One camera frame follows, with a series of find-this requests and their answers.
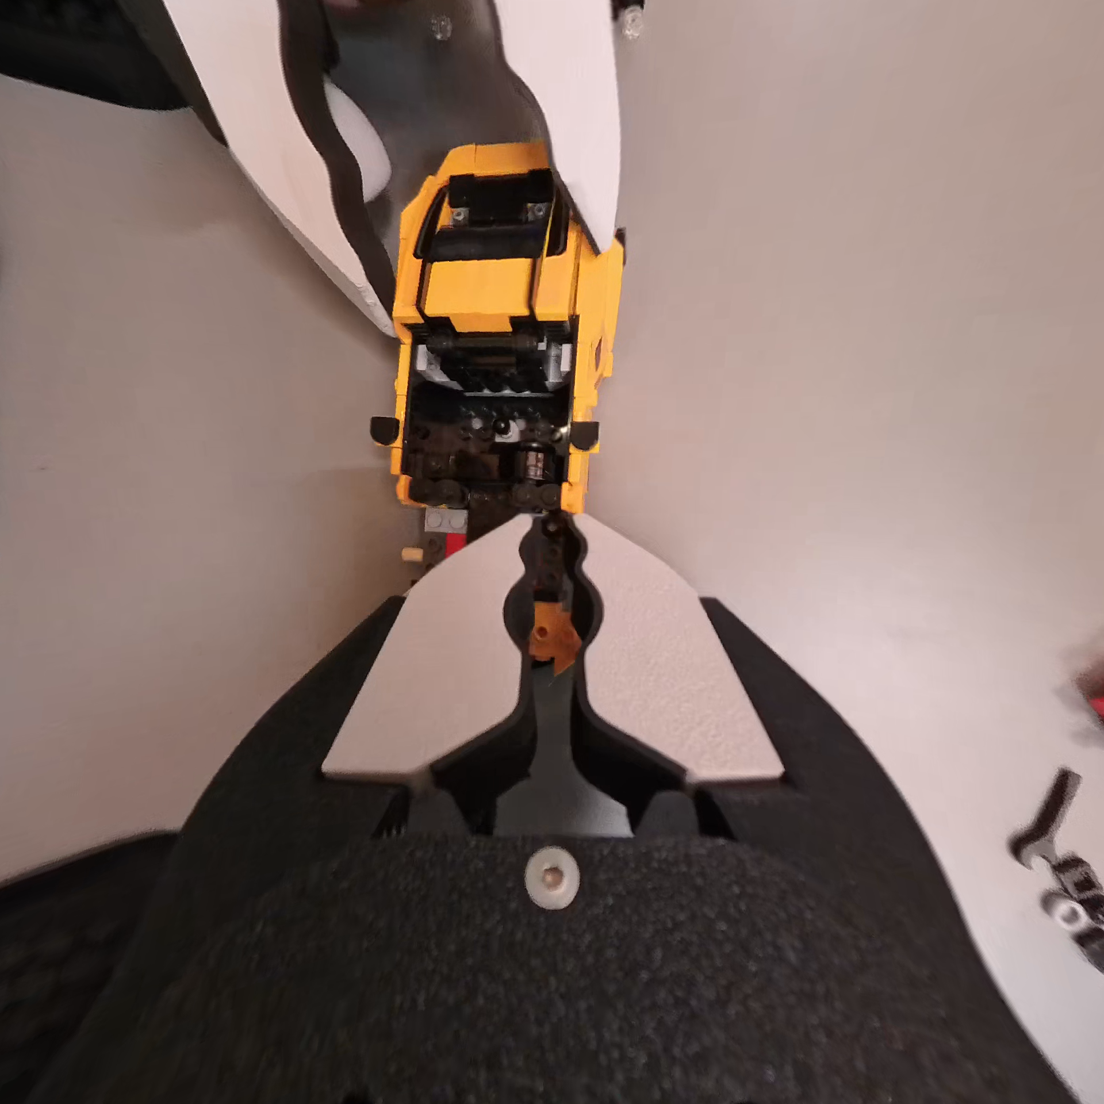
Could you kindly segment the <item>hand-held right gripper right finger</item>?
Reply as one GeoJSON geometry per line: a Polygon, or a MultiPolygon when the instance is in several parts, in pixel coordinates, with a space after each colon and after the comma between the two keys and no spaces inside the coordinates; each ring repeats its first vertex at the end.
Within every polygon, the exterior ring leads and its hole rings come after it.
{"type": "Polygon", "coordinates": [[[656,795],[778,783],[785,766],[695,587],[594,519],[575,519],[571,750],[640,821],[656,795]]]}

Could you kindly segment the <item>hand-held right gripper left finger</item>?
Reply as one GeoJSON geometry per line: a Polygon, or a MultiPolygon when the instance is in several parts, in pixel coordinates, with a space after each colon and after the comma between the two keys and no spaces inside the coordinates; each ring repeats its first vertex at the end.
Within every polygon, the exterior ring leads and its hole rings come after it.
{"type": "Polygon", "coordinates": [[[323,759],[326,779],[444,791],[472,817],[527,776],[539,533],[519,515],[413,586],[323,759]]]}

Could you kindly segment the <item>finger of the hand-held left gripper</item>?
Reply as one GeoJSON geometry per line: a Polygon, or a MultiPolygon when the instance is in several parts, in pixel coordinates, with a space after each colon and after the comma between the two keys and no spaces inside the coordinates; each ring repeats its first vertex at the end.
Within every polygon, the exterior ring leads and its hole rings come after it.
{"type": "Polygon", "coordinates": [[[329,102],[322,2],[166,2],[230,155],[325,274],[387,336],[396,273],[329,102]]]}
{"type": "Polygon", "coordinates": [[[622,127],[607,1],[496,1],[505,63],[543,119],[553,169],[598,253],[617,232],[622,127]]]}

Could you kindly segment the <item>yellow toy brick car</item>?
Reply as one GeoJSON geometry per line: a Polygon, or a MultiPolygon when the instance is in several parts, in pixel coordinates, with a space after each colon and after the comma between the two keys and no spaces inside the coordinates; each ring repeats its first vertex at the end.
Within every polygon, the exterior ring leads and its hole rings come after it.
{"type": "Polygon", "coordinates": [[[540,140],[455,147],[398,245],[396,406],[369,432],[422,513],[421,575],[518,515],[585,511],[626,245],[589,241],[540,140]]]}

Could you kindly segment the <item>person's left forearm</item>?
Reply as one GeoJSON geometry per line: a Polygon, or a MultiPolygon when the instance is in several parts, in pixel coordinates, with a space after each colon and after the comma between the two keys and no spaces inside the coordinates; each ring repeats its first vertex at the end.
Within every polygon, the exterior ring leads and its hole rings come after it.
{"type": "Polygon", "coordinates": [[[117,2],[1,2],[4,76],[130,106],[142,56],[117,2]]]}

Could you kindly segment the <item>black toy wrench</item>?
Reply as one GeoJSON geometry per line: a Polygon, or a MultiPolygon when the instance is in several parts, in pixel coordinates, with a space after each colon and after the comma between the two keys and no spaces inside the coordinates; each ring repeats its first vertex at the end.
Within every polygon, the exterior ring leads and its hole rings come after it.
{"type": "Polygon", "coordinates": [[[1058,862],[1058,829],[1065,822],[1081,786],[1079,772],[1069,767],[1058,770],[1032,821],[1008,841],[1008,850],[1015,862],[1028,870],[1038,862],[1048,866],[1058,862]]]}

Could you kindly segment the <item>pile of small toy bricks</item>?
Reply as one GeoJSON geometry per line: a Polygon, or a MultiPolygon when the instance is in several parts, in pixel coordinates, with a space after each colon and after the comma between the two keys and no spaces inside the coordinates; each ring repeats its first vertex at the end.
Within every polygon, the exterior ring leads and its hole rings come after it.
{"type": "Polygon", "coordinates": [[[1103,884],[1096,870],[1077,851],[1050,863],[1054,884],[1042,893],[1041,906],[1078,949],[1103,972],[1103,884]]]}

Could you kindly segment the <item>person's black clothing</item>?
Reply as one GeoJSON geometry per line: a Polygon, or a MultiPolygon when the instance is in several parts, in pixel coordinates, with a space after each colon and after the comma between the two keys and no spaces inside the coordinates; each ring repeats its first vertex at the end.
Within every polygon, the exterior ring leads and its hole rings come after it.
{"type": "Polygon", "coordinates": [[[26,1101],[125,952],[175,832],[143,834],[1,889],[1,1101],[26,1101]]]}

